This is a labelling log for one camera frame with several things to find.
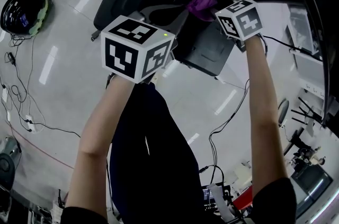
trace purple cloth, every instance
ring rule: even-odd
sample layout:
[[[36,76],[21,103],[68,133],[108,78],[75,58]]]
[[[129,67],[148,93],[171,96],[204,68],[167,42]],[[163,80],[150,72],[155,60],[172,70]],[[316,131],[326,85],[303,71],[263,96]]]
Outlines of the purple cloth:
[[[215,18],[211,12],[211,8],[216,4],[217,0],[192,0],[186,8],[195,17],[206,22],[212,22]]]

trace floor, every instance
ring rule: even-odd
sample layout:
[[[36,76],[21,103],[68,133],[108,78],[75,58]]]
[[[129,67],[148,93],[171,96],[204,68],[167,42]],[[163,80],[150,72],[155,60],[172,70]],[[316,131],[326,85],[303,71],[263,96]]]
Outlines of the floor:
[[[0,0],[0,7],[7,0]],[[31,70],[33,48],[33,71],[29,93],[36,100],[44,118],[31,101],[29,113],[35,122],[46,121],[54,128],[62,128],[81,134],[82,128],[99,101],[108,72],[101,67],[100,42],[92,42],[95,31],[93,20],[101,0],[55,0],[44,30],[35,39],[25,41],[17,54],[17,67],[22,82],[27,85]],[[13,51],[8,46],[10,37],[1,33],[0,53]],[[299,93],[297,73],[292,55],[285,47],[279,47],[271,63],[278,99],[293,99]],[[45,74],[45,64],[50,72]],[[7,85],[22,86],[17,80],[15,68],[0,63],[0,76]],[[159,72],[157,89],[165,97],[170,112],[198,160],[199,166],[212,164],[208,134],[226,121],[243,95],[234,76],[222,84],[206,74],[174,62]],[[28,101],[22,115],[28,113]],[[2,108],[0,135],[10,134],[5,123],[6,113]],[[56,190],[67,192],[75,164],[79,138],[71,133],[43,129],[35,135],[25,131],[19,124],[15,109],[11,111],[14,135],[23,147],[23,156],[16,172],[14,188],[36,204],[50,207]],[[219,166],[232,172],[241,162],[251,160],[249,139],[248,97],[227,128],[214,138],[218,150]],[[293,125],[287,125],[287,135]],[[281,132],[282,144],[287,140]],[[201,175],[202,184],[207,184],[210,172]]]

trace white cube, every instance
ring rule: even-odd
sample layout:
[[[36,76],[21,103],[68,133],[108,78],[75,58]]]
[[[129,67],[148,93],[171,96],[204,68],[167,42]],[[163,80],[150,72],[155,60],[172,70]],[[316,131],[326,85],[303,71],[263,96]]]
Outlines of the white cube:
[[[166,63],[174,34],[125,16],[101,32],[102,66],[134,83]]]
[[[239,40],[246,40],[263,30],[258,5],[253,0],[240,0],[216,16],[226,35]]]

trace red object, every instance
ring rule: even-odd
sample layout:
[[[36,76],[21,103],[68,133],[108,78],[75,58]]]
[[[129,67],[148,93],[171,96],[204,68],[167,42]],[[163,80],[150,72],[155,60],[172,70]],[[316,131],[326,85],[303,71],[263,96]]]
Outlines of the red object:
[[[234,206],[238,210],[242,210],[250,206],[253,202],[252,186],[250,186],[244,193],[242,193],[236,200],[233,201]]]

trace black sleeve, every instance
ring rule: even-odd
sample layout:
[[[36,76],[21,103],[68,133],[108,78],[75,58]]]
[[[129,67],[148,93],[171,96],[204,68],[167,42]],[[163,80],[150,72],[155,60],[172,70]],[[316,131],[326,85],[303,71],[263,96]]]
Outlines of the black sleeve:
[[[60,224],[95,223],[107,224],[107,220],[98,213],[78,207],[64,208]]]
[[[296,223],[297,199],[288,178],[281,178],[260,190],[253,199],[250,218],[255,224]]]

